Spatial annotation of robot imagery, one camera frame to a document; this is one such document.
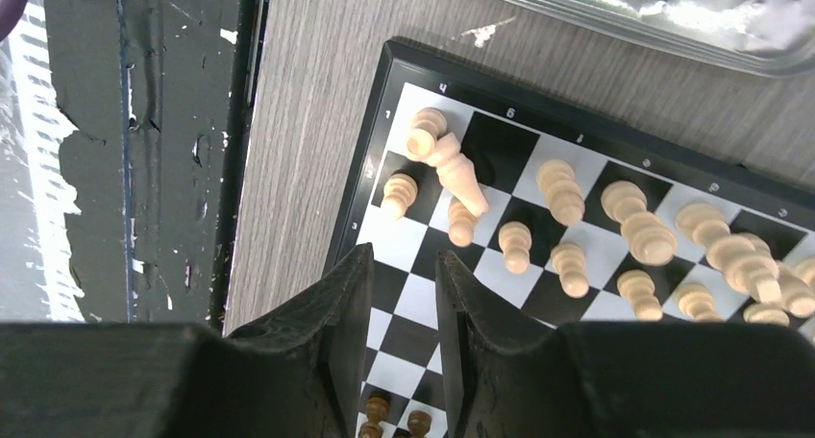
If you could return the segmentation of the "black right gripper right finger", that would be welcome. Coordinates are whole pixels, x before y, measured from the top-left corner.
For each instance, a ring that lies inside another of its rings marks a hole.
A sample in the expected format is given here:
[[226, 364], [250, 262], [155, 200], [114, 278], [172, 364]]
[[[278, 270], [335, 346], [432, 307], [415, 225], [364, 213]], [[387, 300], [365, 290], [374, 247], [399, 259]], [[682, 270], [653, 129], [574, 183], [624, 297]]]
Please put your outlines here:
[[810, 437], [814, 349], [772, 324], [577, 322], [548, 328], [435, 263], [452, 437]]

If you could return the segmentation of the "light chess piece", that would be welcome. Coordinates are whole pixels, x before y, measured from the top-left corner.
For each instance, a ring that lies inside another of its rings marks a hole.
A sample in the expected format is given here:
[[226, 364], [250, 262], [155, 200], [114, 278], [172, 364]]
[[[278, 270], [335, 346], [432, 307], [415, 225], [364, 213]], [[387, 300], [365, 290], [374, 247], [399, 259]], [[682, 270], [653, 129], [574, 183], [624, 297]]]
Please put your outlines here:
[[489, 210], [489, 203], [475, 174], [475, 165], [461, 152], [461, 144], [455, 134], [445, 134], [438, 139], [424, 162], [435, 169], [441, 185], [474, 216], [481, 217]]

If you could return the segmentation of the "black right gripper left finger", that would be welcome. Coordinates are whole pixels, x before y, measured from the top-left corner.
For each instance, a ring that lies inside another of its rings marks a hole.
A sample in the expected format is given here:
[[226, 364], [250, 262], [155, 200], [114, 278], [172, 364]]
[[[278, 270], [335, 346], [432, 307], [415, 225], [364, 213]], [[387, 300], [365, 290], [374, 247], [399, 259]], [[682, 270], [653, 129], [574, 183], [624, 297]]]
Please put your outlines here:
[[5, 323], [5, 437], [349, 437], [374, 274], [354, 247], [221, 336], [198, 324]]

